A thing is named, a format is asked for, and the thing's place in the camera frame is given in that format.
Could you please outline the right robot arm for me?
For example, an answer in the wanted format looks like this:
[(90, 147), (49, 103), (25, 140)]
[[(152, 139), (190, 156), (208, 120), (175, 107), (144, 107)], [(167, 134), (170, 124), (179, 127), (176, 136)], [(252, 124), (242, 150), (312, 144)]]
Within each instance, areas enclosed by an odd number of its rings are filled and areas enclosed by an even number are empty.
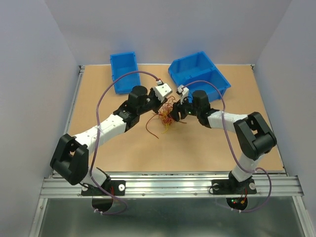
[(177, 94), (180, 100), (173, 104), (169, 113), (175, 121), (191, 115), (207, 128), (223, 129), (226, 136), (229, 131), (236, 134), (242, 153), (239, 159), (233, 155), (237, 164), (230, 172), (227, 187), (238, 193), (255, 172), (261, 158), (277, 145), (276, 136), (259, 112), (236, 115), (214, 109), (203, 90), (194, 91), (192, 99), (188, 99), (189, 89), (186, 87), (179, 87)]

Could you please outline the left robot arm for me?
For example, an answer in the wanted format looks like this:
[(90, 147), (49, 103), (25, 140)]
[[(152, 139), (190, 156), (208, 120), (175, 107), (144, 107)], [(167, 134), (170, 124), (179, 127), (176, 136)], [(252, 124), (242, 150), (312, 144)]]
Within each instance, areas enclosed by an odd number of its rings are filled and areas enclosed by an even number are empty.
[(171, 93), (172, 89), (166, 83), (150, 90), (144, 86), (133, 87), (128, 99), (103, 122), (99, 121), (96, 126), (75, 136), (63, 135), (57, 143), (50, 167), (71, 185), (89, 184), (98, 194), (106, 194), (110, 188), (108, 175), (93, 168), (89, 156), (96, 156), (99, 146), (130, 130), (142, 114), (158, 112)]

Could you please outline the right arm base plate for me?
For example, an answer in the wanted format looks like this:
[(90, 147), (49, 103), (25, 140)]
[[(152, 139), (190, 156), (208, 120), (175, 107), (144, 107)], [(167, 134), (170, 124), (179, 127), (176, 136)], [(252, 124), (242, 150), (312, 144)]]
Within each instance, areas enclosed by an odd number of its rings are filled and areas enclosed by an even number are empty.
[(212, 195), (241, 195), (257, 194), (256, 186), (253, 179), (248, 179), (243, 182), (233, 181), (231, 179), (217, 179), (211, 180), (209, 193)]

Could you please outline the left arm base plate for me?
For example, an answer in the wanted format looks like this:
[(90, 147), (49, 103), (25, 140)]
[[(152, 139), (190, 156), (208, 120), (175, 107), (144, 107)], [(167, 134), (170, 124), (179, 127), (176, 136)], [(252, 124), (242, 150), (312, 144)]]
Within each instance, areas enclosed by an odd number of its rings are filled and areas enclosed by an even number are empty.
[[(126, 181), (125, 180), (111, 180), (105, 181), (101, 187), (115, 196), (124, 196)], [(81, 187), (81, 195), (84, 197), (92, 197), (92, 196), (103, 196), (105, 193), (100, 190), (98, 187), (95, 187), (90, 184), (84, 184), (84, 187)]]

